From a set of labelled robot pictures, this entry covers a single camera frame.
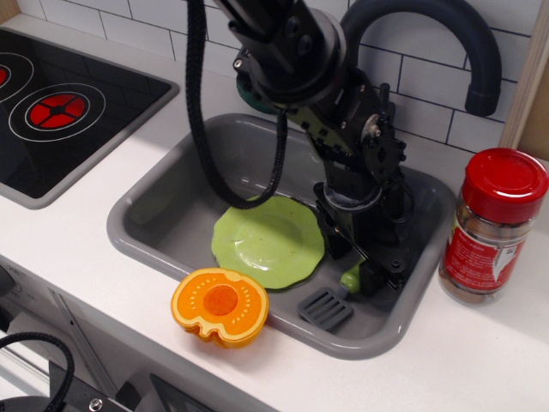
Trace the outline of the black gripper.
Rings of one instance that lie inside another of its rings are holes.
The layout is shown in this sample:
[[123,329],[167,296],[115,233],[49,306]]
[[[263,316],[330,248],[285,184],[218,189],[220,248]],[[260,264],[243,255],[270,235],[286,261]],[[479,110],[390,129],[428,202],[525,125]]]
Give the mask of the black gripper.
[[385,286],[402,288],[417,261],[417,253],[401,232],[414,212],[414,206],[405,208],[409,187],[392,183],[360,200],[342,196],[323,183],[315,184],[313,191],[327,253],[340,259],[354,250],[364,259],[359,266],[362,294],[374,296]]

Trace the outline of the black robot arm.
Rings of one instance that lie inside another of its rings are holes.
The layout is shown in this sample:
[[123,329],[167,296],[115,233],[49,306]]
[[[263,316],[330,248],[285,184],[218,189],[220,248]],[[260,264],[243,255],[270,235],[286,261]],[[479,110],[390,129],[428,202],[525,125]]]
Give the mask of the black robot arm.
[[362,256],[359,285],[373,295],[401,288],[413,253],[401,225],[413,193],[401,171],[388,90],[376,91],[351,59],[339,23],[302,1],[221,1],[241,43],[238,79],[251,98],[306,134],[323,163],[314,186],[317,221],[329,254]]

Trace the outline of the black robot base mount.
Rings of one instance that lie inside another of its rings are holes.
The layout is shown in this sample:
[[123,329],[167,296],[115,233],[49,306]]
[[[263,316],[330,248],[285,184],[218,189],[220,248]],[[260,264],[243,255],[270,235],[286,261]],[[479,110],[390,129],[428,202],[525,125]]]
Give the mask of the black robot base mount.
[[[49,362],[50,394],[27,395],[1,400],[2,411],[134,411],[140,400],[124,400],[124,385],[114,399],[96,390],[82,380],[73,377],[67,383],[66,371]],[[161,411],[211,411],[193,397],[184,394],[164,380],[150,375],[150,380],[162,404]]]

